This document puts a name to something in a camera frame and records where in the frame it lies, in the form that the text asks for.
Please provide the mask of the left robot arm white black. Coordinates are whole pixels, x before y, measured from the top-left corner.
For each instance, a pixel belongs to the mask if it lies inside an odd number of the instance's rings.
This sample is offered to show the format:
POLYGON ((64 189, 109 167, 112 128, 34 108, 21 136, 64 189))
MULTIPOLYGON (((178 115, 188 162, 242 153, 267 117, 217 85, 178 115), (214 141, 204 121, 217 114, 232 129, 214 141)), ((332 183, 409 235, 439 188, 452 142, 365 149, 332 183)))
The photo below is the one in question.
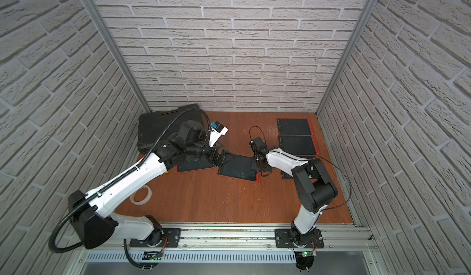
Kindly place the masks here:
POLYGON ((219 122, 205 129, 200 122, 188 120, 181 123, 179 131, 168 139, 159 141, 139 162, 107 183, 83 193, 74 192, 69 197, 73 214, 71 224, 83 247, 94 249, 109 239, 137 239, 150 247, 163 240, 163 228, 151 215, 123 216, 115 213, 117 206, 151 180, 167 173, 187 158, 204 158, 213 167, 224 162, 217 141, 228 132, 219 122))

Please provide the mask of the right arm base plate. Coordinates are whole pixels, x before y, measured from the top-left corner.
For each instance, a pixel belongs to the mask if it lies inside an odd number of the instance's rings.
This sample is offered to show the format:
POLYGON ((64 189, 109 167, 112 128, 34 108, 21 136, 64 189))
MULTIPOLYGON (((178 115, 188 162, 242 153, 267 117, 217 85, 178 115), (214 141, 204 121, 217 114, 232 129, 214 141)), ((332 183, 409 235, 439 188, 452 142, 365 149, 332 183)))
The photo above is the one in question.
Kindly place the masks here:
POLYGON ((293 229, 279 228, 274 230, 276 248, 322 249, 325 247, 320 229, 299 235, 293 229))

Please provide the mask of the writing tablet red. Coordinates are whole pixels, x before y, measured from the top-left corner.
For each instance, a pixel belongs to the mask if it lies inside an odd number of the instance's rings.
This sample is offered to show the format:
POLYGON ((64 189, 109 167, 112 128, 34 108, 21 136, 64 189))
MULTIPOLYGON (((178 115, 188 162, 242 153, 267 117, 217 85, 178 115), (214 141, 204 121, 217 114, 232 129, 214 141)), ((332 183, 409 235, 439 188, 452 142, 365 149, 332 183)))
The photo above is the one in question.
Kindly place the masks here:
POLYGON ((190 158, 187 157, 182 163, 179 163, 177 166, 177 172, 188 172, 188 171, 196 171, 196 170, 204 170, 208 168, 213 168, 205 158, 190 158))
POLYGON ((218 168, 218 175, 251 182, 256 182, 257 174, 252 169, 252 158, 247 156, 226 156, 218 168))

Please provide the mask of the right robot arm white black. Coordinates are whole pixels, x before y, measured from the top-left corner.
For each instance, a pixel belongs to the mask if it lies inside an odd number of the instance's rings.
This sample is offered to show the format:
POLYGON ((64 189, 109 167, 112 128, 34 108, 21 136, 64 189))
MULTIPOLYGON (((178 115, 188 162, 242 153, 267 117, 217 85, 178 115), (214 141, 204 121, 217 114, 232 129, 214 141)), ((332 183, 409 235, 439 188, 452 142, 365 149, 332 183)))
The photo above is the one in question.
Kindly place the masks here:
POLYGON ((255 171, 271 172, 274 168, 293 178, 301 203, 291 224, 291 237, 297 244, 315 229, 322 212, 337 197, 338 191, 323 162, 291 155, 279 147, 268 147, 261 138, 250 141, 255 171))

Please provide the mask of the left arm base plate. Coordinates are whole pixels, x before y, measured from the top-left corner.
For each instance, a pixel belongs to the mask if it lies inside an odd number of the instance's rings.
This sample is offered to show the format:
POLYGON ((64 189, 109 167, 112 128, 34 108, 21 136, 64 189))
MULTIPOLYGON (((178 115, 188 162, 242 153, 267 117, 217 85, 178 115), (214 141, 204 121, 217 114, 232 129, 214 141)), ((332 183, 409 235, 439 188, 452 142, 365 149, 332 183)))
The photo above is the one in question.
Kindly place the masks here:
POLYGON ((131 239, 129 246, 131 248, 157 248, 162 249, 165 241, 166 248, 176 248, 180 241, 181 228, 166 228, 162 229, 162 234, 160 236, 161 241, 156 245, 151 245, 148 241, 140 241, 138 239, 131 239))

